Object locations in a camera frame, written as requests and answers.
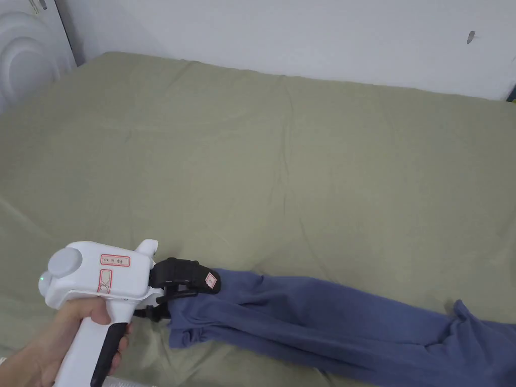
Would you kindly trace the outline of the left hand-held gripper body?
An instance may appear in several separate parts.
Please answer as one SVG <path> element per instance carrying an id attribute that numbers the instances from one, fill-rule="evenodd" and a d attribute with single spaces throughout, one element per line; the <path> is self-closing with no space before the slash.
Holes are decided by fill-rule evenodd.
<path id="1" fill-rule="evenodd" d="M 111 322 L 81 322 L 56 376 L 55 386 L 102 386 L 120 339 L 134 311 L 156 307 L 163 289 L 149 285 L 158 242 L 142 241 L 135 250 L 78 241 L 49 260 L 38 284 L 45 303 L 60 309 L 73 299 L 96 297 L 105 301 Z"/>

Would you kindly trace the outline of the person's left hand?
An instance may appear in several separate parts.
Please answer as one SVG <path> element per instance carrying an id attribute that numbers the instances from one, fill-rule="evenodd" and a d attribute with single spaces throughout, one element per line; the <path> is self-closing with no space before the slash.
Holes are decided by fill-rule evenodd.
<path id="1" fill-rule="evenodd" d="M 111 323 L 105 300 L 76 299 L 58 310 L 53 322 L 1 364 L 1 386 L 53 386 L 81 322 Z"/>

